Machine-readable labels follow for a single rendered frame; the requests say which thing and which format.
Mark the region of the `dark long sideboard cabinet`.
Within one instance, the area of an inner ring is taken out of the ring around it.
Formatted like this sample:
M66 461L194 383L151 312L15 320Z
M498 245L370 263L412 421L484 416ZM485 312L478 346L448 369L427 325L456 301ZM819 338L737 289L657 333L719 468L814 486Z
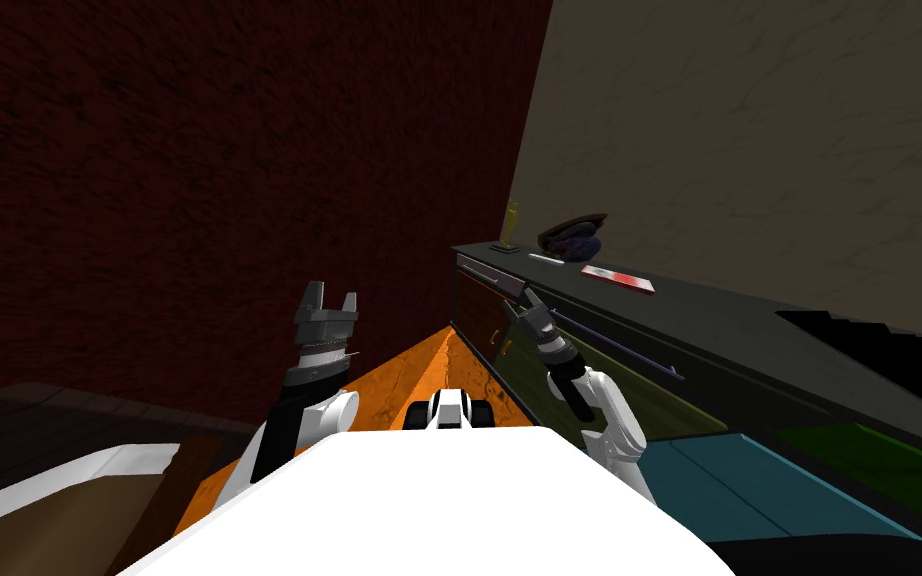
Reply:
M513 397L493 367L494 334L514 326L502 302L519 298L458 268L456 254L524 281L551 308L685 377L679 381L554 317L571 334L816 478L870 506L914 538L825 534L706 542L740 576L922 576L922 515L776 436L776 431L860 424L922 450L922 396L870 368L903 360L922 386L922 337L825 312L664 277L645 295L583 276L581 265L553 266L503 254L489 244L454 249L451 324L473 356Z

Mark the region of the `gold statuette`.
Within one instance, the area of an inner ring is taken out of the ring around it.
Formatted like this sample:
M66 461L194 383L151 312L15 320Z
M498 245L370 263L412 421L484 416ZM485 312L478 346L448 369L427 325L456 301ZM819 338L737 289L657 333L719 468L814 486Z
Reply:
M518 219L518 204L512 198L508 199L507 207L505 210L505 217L503 222L503 231L499 241L493 243L490 246L490 249L503 253L503 254L514 254L520 251L520 248L516 245L513 245L510 240L515 229L515 225Z

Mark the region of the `olive cabinet front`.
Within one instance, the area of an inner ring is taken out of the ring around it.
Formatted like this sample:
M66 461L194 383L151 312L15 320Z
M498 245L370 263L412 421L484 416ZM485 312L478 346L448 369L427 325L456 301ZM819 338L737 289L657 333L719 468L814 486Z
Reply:
M559 334L574 344L586 364L611 376L627 401L647 440L664 440L724 433L727 426L637 372L625 367L571 334ZM534 341L512 326L494 334L497 347L493 367L513 397L529 409L540 425L582 448L583 430L600 433L606 425L600 410L591 423L580 421L554 397L546 382L547 369L538 357Z

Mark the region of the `green cabinet front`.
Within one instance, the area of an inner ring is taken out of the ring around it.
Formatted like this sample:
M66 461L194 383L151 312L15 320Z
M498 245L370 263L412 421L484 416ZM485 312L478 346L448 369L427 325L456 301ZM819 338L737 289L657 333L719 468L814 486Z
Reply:
M785 429L776 436L922 515L922 450L860 424Z

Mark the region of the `teal cabinet front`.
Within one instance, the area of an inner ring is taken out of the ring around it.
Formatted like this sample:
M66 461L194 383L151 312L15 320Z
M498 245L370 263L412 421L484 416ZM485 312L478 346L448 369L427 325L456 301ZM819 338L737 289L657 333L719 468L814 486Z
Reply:
M639 468L658 506L705 542L916 536L742 434L652 442Z

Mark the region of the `white and brown bed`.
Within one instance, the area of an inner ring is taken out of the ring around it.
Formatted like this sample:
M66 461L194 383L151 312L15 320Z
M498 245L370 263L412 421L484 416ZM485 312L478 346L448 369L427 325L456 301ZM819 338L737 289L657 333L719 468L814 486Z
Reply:
M127 444L0 490L0 576L104 576L178 446Z

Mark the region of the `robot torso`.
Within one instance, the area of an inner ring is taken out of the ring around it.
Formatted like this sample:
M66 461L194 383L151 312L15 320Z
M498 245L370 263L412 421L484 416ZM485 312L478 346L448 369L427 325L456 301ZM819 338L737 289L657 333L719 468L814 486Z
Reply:
M734 576L544 427L338 431L118 576Z

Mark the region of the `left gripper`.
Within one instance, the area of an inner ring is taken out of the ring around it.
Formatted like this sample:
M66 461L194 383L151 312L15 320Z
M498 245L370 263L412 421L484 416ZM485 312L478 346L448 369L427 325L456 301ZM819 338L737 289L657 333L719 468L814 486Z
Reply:
M341 310L323 308L324 283L310 281L303 295L303 306L294 318L297 325L295 343L318 346L343 341L353 334L358 320L357 292L348 292Z

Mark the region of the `grey drawer front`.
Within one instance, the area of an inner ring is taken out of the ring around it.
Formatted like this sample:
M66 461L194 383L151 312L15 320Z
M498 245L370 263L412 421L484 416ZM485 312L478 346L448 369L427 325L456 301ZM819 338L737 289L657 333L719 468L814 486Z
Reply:
M518 298L526 288L523 280L464 254L456 254L456 264L462 271L514 298Z

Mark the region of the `dark blue cap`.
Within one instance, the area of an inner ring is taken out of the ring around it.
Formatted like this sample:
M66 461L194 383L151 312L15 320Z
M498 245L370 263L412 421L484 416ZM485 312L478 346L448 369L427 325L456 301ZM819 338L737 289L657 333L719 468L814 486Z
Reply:
M543 256L562 262L588 262L602 249L598 237L607 213L589 214L554 225L537 237Z

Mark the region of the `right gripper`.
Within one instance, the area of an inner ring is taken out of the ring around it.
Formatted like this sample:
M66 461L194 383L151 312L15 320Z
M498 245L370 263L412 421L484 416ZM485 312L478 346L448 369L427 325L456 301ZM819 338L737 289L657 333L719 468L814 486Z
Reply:
M536 344L540 354L556 354L564 347L564 339L558 333L552 313L529 287L522 295L523 308L511 301L503 301L502 308L511 324L526 333Z

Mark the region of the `red book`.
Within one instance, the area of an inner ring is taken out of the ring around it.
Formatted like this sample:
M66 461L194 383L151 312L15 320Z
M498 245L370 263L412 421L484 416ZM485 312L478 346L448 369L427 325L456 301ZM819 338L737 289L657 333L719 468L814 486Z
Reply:
M597 268L597 266L591 265L584 266L580 273L585 277L620 286L642 294L652 295L655 293L654 285L647 279L633 275Z

